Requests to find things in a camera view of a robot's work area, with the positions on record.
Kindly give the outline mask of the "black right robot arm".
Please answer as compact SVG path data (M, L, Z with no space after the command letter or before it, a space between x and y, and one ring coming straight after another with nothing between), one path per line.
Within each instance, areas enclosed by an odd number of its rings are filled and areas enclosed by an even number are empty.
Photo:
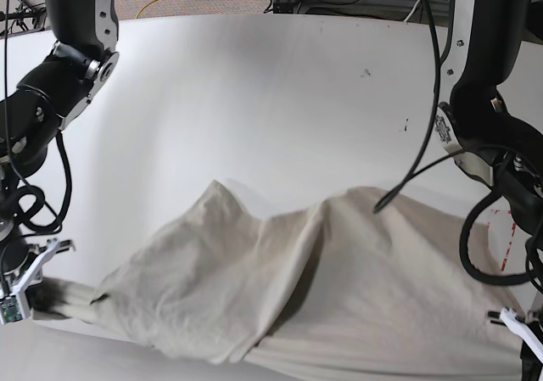
M73 243L60 241L72 195L63 131L111 76L119 23L115 0L45 0L56 38L48 56L1 102L1 323L25 320L42 306L42 268ZM55 141L65 189L55 210L28 183Z

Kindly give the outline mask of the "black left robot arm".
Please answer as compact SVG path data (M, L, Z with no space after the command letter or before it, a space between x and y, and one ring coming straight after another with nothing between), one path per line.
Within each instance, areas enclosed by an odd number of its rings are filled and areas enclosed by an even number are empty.
M511 75L531 0L451 0L434 125L462 172L489 190L469 212L460 235L467 273L497 287L531 283L542 289L542 134L513 116L498 87ZM529 238L522 273L499 276L477 268L468 239L479 215L499 199Z

